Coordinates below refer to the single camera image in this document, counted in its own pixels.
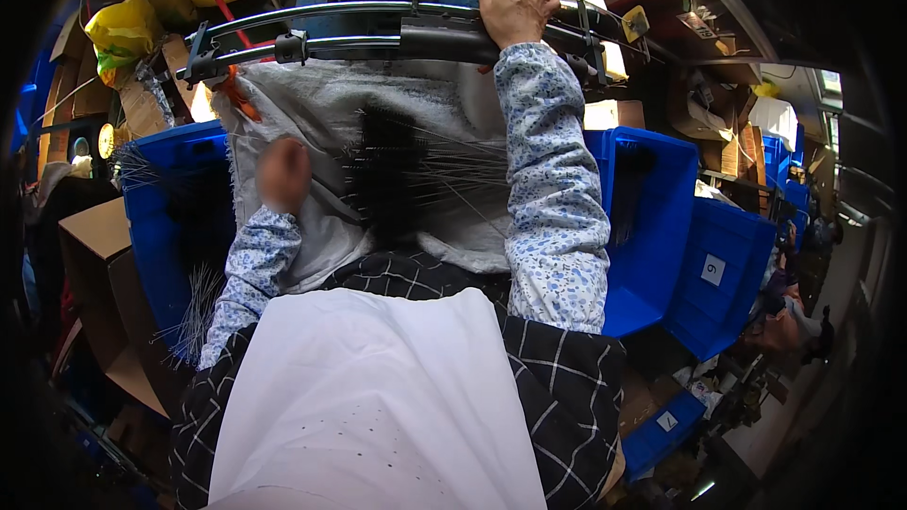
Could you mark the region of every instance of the black bristle brush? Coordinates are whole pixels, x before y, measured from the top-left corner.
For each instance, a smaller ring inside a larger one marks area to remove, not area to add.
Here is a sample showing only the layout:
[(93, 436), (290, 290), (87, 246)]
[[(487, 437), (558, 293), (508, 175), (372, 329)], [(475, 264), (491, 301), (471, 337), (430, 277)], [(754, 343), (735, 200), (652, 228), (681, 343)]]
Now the black bristle brush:
[(412, 185), (425, 153), (414, 133), (413, 119), (383, 108), (361, 111), (362, 137), (348, 150), (345, 201), (363, 216), (378, 248), (393, 250), (414, 244), (423, 208)]
[(625, 244), (633, 235), (642, 186), (657, 163), (655, 152), (637, 142), (618, 142), (615, 146), (608, 246)]

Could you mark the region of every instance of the sticker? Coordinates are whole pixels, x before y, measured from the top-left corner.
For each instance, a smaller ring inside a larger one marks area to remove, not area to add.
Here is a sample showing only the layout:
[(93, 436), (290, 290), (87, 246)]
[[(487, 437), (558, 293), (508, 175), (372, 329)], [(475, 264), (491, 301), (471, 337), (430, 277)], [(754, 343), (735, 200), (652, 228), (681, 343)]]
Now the sticker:
[(676, 417), (674, 417), (674, 415), (672, 415), (669, 411), (661, 414), (661, 417), (659, 417), (655, 421), (658, 422), (659, 425), (661, 425), (661, 428), (665, 431), (670, 431), (677, 425)]
[(719, 35), (712, 31), (712, 28), (709, 28), (709, 24), (699, 17), (696, 12), (684, 12), (683, 14), (678, 14), (677, 19), (683, 22), (686, 25), (686, 28), (690, 28), (696, 35), (702, 40), (709, 40), (712, 38), (717, 38)]
[(706, 255), (706, 263), (702, 266), (702, 279), (718, 288), (724, 275), (725, 261), (718, 256)]

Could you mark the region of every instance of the left hand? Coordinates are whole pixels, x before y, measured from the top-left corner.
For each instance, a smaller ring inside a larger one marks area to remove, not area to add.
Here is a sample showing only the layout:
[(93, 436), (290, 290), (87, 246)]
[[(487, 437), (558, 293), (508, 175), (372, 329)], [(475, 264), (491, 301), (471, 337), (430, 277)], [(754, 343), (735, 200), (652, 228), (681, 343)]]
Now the left hand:
[(311, 185), (308, 150), (296, 138), (279, 138), (258, 157), (255, 187), (261, 202), (271, 211), (298, 213)]

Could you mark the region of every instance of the number label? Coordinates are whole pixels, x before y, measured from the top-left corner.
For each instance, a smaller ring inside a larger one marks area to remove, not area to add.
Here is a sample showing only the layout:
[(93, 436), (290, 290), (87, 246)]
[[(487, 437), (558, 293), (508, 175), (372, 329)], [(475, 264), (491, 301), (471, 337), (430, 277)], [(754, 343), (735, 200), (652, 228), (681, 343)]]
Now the number label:
[(659, 417), (655, 421), (658, 422), (659, 425), (661, 425), (661, 428), (665, 431), (670, 431), (677, 425), (676, 417), (674, 417), (674, 415), (669, 411), (661, 414), (661, 417)]
[(702, 266), (702, 279), (715, 287), (721, 285), (721, 277), (725, 275), (725, 261), (718, 256), (706, 255), (706, 263)]

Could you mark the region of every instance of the sleeve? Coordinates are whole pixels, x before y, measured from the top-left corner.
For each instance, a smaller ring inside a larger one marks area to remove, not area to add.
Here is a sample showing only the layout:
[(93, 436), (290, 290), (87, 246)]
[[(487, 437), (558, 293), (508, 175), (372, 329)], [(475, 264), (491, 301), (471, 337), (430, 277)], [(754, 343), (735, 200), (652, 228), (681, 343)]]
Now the sleeve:
[(580, 84), (548, 46), (534, 43), (501, 52), (494, 84), (507, 122), (510, 313), (601, 333), (610, 224), (582, 138)]
[(227, 284), (214, 304), (214, 321), (198, 370), (214, 366), (230, 335), (258, 321), (270, 299), (278, 295), (278, 275), (296, 257), (301, 242), (292, 214), (264, 206), (237, 232), (227, 256)]

